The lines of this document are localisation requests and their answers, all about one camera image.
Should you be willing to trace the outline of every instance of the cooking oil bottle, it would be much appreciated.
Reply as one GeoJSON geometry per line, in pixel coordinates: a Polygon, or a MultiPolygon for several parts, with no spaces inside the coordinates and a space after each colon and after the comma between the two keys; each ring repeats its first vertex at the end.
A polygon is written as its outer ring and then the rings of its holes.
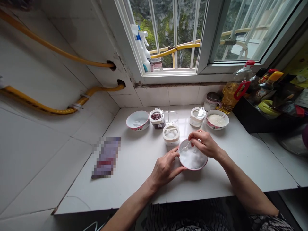
{"type": "Polygon", "coordinates": [[[220,111],[229,114],[235,107],[239,99],[246,93],[253,74],[251,68],[255,64],[255,61],[248,60],[244,67],[233,73],[233,81],[227,82],[226,86],[222,90],[224,97],[221,101],[220,111]]]}

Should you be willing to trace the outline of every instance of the window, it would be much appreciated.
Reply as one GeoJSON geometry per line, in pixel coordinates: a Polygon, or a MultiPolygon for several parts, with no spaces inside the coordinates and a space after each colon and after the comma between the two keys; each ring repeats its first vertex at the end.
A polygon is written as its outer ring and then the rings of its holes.
{"type": "Polygon", "coordinates": [[[163,84],[228,81],[249,59],[255,72],[268,68],[307,19],[308,3],[101,0],[100,7],[135,82],[163,84]],[[161,58],[162,71],[145,73],[131,24],[148,32],[148,50],[161,58]]]}

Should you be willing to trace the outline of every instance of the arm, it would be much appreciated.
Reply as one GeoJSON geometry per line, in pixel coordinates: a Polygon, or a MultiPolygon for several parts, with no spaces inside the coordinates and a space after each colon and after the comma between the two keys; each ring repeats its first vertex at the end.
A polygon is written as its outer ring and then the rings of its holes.
{"type": "Polygon", "coordinates": [[[185,167],[178,167],[175,170],[172,169],[172,162],[175,157],[180,156],[177,149],[178,147],[157,159],[151,175],[141,187],[124,202],[101,231],[128,230],[159,188],[169,183],[182,171],[186,170],[185,167]]]}
{"type": "Polygon", "coordinates": [[[279,211],[270,202],[261,189],[231,160],[228,154],[221,149],[208,132],[193,131],[188,140],[192,139],[192,146],[196,146],[203,154],[214,158],[225,170],[232,189],[249,213],[278,216],[279,211]]]}

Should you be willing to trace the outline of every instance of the hand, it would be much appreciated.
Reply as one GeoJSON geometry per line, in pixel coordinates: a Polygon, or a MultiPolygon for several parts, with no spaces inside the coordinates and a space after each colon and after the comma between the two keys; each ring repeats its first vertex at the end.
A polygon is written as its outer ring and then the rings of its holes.
{"type": "Polygon", "coordinates": [[[227,156],[227,153],[216,144],[211,135],[201,129],[190,133],[188,140],[192,140],[192,147],[196,146],[204,155],[217,161],[222,161],[227,156]]]}
{"type": "Polygon", "coordinates": [[[172,163],[175,160],[175,157],[180,156],[177,152],[178,148],[179,147],[177,146],[163,157],[157,159],[153,172],[147,179],[152,190],[157,191],[160,187],[172,181],[182,171],[187,170],[187,168],[183,166],[174,170],[172,169],[172,163]]]}

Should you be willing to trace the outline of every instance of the sleeve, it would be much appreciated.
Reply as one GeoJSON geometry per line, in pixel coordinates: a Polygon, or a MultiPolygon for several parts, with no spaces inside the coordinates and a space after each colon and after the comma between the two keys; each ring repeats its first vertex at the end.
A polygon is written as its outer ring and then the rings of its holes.
{"type": "Polygon", "coordinates": [[[253,231],[294,231],[280,212],[277,217],[251,214],[249,220],[253,231]]]}

